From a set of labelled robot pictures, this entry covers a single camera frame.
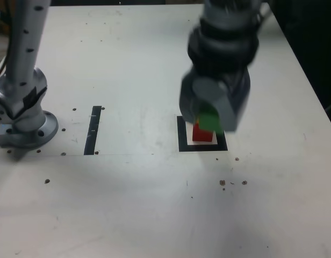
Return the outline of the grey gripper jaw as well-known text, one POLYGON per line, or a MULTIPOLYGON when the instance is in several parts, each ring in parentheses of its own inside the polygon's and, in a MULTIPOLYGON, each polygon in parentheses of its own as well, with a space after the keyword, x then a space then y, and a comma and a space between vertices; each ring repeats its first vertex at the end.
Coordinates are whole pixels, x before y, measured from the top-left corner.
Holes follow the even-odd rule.
POLYGON ((235 132, 249 97, 247 70, 222 78, 200 77, 193 90, 200 101, 199 128, 211 132, 235 132))
POLYGON ((191 124, 196 123, 200 110, 200 101, 193 90, 193 83, 196 78, 195 69, 188 71, 182 79, 179 95, 179 109, 182 117, 191 124))

